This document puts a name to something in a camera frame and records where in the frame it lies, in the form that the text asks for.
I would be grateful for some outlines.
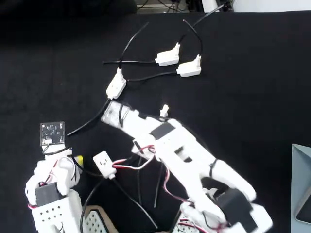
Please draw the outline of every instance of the robotic arm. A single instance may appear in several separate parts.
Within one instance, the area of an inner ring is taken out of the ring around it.
[[[190,201],[181,205],[183,214],[210,233],[264,233],[272,227],[266,210],[253,204],[253,187],[224,161],[217,160],[177,120],[143,116],[137,110],[112,101],[102,121],[134,138],[132,152],[164,163],[184,186]],[[141,148],[153,145],[153,151]],[[201,179],[210,177],[229,186],[217,199],[208,197]]]
[[[65,147],[64,135],[63,122],[41,124],[45,160],[37,163],[25,187],[39,233],[80,233],[81,199],[70,189],[79,182],[80,171],[71,158],[71,148]]]

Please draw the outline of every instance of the white connector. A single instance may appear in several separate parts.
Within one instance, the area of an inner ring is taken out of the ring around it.
[[[123,77],[122,69],[117,68],[117,73],[106,89],[108,99],[117,99],[126,86],[126,80]]]
[[[162,110],[160,110],[160,117],[167,117],[168,116],[168,110],[169,110],[168,105],[164,104]]]
[[[197,55],[193,61],[180,64],[176,71],[181,77],[199,75],[201,73],[201,56]]]
[[[177,64],[179,62],[179,47],[180,44],[177,42],[172,50],[158,53],[155,58],[155,63],[158,63],[161,67]]]
[[[104,178],[113,179],[117,170],[112,167],[112,161],[106,151],[100,152],[93,157],[93,160]]]

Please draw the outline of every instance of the yellow component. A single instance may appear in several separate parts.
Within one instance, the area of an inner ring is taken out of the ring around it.
[[[75,158],[76,158],[76,161],[78,162],[78,164],[80,166],[83,166],[83,156],[82,155],[78,155]]]

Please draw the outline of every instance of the black background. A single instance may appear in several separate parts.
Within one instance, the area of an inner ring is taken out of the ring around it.
[[[38,160],[40,122],[65,121],[69,132],[87,121],[104,103],[105,89],[129,38],[147,21],[125,59],[152,60],[172,48],[201,14],[132,15],[0,23],[0,208],[2,230],[33,232],[25,183]],[[165,76],[144,85],[129,85],[120,100],[148,114],[164,103],[170,116],[205,139],[211,152],[225,160],[257,191],[274,221],[270,232],[290,232],[291,143],[311,144],[311,13],[219,13],[198,25],[204,40],[202,73]],[[181,62],[195,58],[199,43],[189,34]],[[141,78],[174,66],[124,65],[125,78]],[[86,167],[106,150],[112,159],[130,156],[131,139],[103,123],[66,141]],[[179,202],[163,191],[158,207],[153,196],[159,164],[142,171],[143,202],[161,230],[167,230]],[[136,173],[121,170],[117,179],[137,197]],[[82,175],[76,188],[86,199],[97,178]],[[168,188],[185,195],[172,178]],[[120,232],[152,231],[142,211],[110,181],[91,204],[101,205]]]

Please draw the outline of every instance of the small sensor board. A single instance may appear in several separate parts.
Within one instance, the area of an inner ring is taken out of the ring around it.
[[[41,146],[65,143],[65,123],[63,121],[41,123],[40,130]]]

